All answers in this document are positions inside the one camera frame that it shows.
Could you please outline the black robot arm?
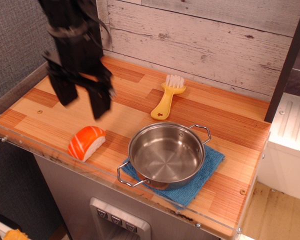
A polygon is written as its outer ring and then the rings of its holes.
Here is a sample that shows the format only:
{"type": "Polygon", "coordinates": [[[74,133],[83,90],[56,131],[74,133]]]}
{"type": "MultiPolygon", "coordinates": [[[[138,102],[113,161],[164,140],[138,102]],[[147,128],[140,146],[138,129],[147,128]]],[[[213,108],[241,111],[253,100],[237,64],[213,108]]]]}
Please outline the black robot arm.
{"type": "Polygon", "coordinates": [[[47,20],[47,31],[57,50],[47,51],[50,83],[63,106],[78,97],[77,86],[85,88],[95,119],[111,107],[115,91],[112,73],[102,64],[103,46],[100,28],[106,25],[98,18],[94,0],[41,0],[47,20]]]}

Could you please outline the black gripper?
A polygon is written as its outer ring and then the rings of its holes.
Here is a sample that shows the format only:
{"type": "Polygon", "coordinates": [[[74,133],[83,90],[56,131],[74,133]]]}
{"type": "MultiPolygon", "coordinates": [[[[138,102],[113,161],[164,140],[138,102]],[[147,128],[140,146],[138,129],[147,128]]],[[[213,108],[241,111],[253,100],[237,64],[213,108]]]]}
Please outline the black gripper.
{"type": "MultiPolygon", "coordinates": [[[[97,77],[102,83],[90,83],[86,89],[95,120],[111,108],[113,86],[112,73],[101,63],[103,46],[98,23],[83,23],[69,28],[47,25],[56,51],[43,54],[48,61],[73,73],[83,73],[97,77]]],[[[76,86],[70,77],[60,71],[48,68],[50,83],[63,106],[70,104],[78,97],[76,86]]]]}

